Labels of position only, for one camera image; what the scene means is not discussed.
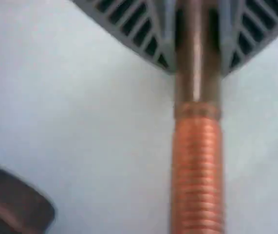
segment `bolt thread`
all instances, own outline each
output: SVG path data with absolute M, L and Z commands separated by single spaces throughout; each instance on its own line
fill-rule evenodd
M 211 115 L 182 116 L 173 139 L 172 234 L 222 234 L 220 124 Z

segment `metal shaft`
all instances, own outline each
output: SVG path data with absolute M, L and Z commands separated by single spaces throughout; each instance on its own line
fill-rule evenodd
M 220 57 L 211 10 L 215 2 L 184 0 L 177 48 L 172 159 L 172 234 L 222 234 Z

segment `copper bolt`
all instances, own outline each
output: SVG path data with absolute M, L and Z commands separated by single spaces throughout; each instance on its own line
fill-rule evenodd
M 220 57 L 212 1 L 184 0 L 177 48 L 172 159 L 172 234 L 222 234 Z

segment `white surface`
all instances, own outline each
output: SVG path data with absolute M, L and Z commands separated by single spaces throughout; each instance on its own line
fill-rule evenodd
M 223 81 L 229 234 L 278 233 L 278 40 Z M 173 79 L 69 0 L 0 0 L 0 165 L 51 234 L 167 234 Z

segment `shiny metal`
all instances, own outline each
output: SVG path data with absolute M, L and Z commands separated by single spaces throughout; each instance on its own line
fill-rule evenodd
M 220 55 L 216 1 L 181 1 L 172 159 L 172 234 L 222 234 Z
M 184 26 L 180 36 L 182 41 L 177 48 L 175 104 L 203 101 L 218 106 L 221 61 L 215 42 L 218 25 L 211 22 L 215 4 L 188 0 L 181 8 Z

